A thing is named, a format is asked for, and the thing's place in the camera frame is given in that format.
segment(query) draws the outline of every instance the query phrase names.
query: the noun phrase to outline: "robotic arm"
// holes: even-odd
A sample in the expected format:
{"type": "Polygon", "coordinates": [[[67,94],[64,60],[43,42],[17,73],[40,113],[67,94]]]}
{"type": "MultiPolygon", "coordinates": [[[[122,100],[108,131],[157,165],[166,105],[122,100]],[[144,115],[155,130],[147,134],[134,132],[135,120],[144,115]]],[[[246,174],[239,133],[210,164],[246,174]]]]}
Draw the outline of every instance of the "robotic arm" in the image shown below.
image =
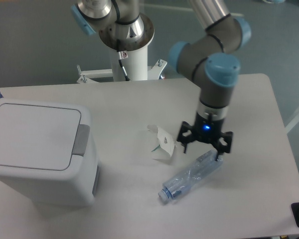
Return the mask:
{"type": "Polygon", "coordinates": [[[245,45],[251,30],[244,19],[231,16],[223,0],[189,0],[189,3],[206,36],[192,45],[179,42],[169,53],[169,63],[176,71],[201,88],[195,123],[191,126],[183,122],[177,141],[183,144],[184,152],[188,143],[197,140],[212,144],[219,155],[230,153],[233,133],[223,133],[221,129],[240,63],[226,53],[245,45]]]}
{"type": "MultiPolygon", "coordinates": [[[[238,80],[240,63],[228,53],[249,41],[250,26],[242,18],[234,19],[223,0],[188,1],[206,36],[194,44],[179,42],[169,53],[169,63],[176,71],[201,88],[195,123],[191,126],[183,122],[177,141],[184,145],[185,152],[187,144],[197,140],[212,144],[220,155],[230,153],[233,133],[223,133],[221,129],[238,80]]],[[[137,52],[147,46],[154,35],[151,21],[140,14],[138,0],[78,0],[78,4],[72,6],[72,13],[86,34],[99,31],[102,41],[117,52],[137,52]]],[[[112,69],[117,62],[127,79],[120,59],[112,61],[112,69]]],[[[135,55],[131,60],[128,72],[132,80],[141,78],[137,75],[140,68],[144,68],[147,78],[147,54],[135,55]]]]}

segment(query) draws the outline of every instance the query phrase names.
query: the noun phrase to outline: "table surface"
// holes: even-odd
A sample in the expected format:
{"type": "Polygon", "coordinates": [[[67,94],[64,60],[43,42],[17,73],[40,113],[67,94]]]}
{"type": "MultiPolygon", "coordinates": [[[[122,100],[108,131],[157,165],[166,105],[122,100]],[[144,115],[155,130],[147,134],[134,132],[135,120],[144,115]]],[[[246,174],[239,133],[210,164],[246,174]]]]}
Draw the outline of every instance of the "table surface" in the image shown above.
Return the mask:
{"type": "Polygon", "coordinates": [[[168,162],[150,157],[156,124],[174,137],[193,123],[199,88],[186,79],[2,88],[7,98],[75,103],[93,116],[102,162],[95,203],[35,204],[0,182],[0,239],[238,239],[299,234],[291,203],[299,174],[269,78],[242,75],[223,130],[232,153],[221,169],[181,200],[162,205],[162,182],[210,145],[178,145],[168,162]]]}

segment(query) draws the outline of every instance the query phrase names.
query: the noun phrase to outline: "gray cylindrical link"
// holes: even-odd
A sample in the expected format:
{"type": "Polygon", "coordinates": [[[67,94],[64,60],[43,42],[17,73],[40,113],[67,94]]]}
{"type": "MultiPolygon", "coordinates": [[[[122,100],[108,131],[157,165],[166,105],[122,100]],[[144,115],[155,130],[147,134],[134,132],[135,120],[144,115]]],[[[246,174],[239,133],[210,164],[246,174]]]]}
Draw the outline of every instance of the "gray cylindrical link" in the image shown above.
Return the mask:
{"type": "Polygon", "coordinates": [[[216,37],[223,46],[224,53],[236,51],[241,43],[242,31],[237,20],[227,17],[206,31],[207,35],[216,37]]]}
{"type": "Polygon", "coordinates": [[[109,2],[111,5],[109,13],[107,15],[103,14],[101,19],[96,17],[96,13],[92,13],[91,9],[83,4],[83,1],[85,0],[78,0],[78,7],[84,15],[88,16],[85,17],[85,20],[95,31],[103,30],[116,21],[119,23],[134,21],[140,15],[140,3],[138,0],[116,1],[117,8],[110,0],[104,0],[104,2],[109,2]]]}
{"type": "MultiPolygon", "coordinates": [[[[195,68],[201,61],[213,53],[231,53],[237,50],[241,43],[241,28],[232,16],[214,25],[206,33],[207,36],[204,38],[192,45],[186,45],[178,58],[178,72],[191,81],[195,68]]],[[[199,80],[201,77],[198,76],[194,83],[201,85],[199,80]]]]}
{"type": "Polygon", "coordinates": [[[140,15],[139,0],[116,1],[120,10],[120,19],[118,23],[134,21],[140,15]]]}
{"type": "Polygon", "coordinates": [[[223,0],[188,0],[200,24],[206,29],[229,14],[223,0]]]}
{"type": "Polygon", "coordinates": [[[212,82],[205,73],[205,64],[196,71],[193,82],[201,88],[200,101],[212,108],[223,108],[229,105],[234,87],[221,87],[212,82]]]}
{"type": "Polygon", "coordinates": [[[78,0],[78,7],[86,16],[99,19],[110,13],[112,3],[111,0],[78,0]]]}
{"type": "Polygon", "coordinates": [[[197,113],[204,119],[208,119],[209,114],[212,114],[212,120],[222,120],[226,117],[228,106],[220,109],[215,109],[204,105],[201,101],[198,102],[197,113]]]}
{"type": "Polygon", "coordinates": [[[183,48],[178,58],[177,70],[184,77],[192,81],[196,65],[209,55],[221,51],[221,47],[214,38],[205,36],[196,43],[192,45],[188,44],[183,48]]]}

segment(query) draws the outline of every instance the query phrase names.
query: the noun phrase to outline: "bottle cap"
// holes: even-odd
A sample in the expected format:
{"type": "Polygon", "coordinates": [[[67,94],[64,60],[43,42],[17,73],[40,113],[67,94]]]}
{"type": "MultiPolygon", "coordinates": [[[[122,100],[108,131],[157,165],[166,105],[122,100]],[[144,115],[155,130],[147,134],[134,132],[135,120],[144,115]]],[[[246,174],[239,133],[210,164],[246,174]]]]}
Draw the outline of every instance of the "bottle cap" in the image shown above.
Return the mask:
{"type": "Polygon", "coordinates": [[[166,204],[168,202],[168,196],[164,190],[159,191],[158,196],[163,203],[166,204]]]}

